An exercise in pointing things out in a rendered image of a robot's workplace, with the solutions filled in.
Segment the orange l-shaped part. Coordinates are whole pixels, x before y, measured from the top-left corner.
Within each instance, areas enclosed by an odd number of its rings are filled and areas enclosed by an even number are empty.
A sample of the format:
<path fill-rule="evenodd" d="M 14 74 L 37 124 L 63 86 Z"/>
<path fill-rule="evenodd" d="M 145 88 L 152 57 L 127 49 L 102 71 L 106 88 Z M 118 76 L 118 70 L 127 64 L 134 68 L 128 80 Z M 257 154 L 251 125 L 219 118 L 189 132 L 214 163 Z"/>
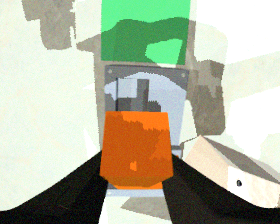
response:
<path fill-rule="evenodd" d="M 174 176 L 167 112 L 106 111 L 100 176 L 119 189 L 162 189 Z"/>

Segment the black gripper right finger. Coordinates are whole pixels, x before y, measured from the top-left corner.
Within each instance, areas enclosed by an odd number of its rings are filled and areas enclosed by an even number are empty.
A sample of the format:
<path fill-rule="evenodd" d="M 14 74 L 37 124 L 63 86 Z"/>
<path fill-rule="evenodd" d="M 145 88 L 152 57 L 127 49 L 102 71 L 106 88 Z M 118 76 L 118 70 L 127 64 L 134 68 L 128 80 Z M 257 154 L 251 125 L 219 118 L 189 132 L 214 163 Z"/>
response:
<path fill-rule="evenodd" d="M 255 206 L 172 154 L 161 181 L 172 224 L 280 224 L 280 208 Z"/>

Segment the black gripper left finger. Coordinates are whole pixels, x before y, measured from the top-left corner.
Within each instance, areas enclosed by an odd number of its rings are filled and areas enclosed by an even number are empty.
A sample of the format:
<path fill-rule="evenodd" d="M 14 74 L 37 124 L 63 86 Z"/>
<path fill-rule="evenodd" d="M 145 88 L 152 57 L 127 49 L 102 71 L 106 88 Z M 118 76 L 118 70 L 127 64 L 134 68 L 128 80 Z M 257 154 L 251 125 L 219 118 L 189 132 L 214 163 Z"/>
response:
<path fill-rule="evenodd" d="M 0 224 L 99 224 L 109 181 L 101 151 L 20 206 L 0 211 Z"/>

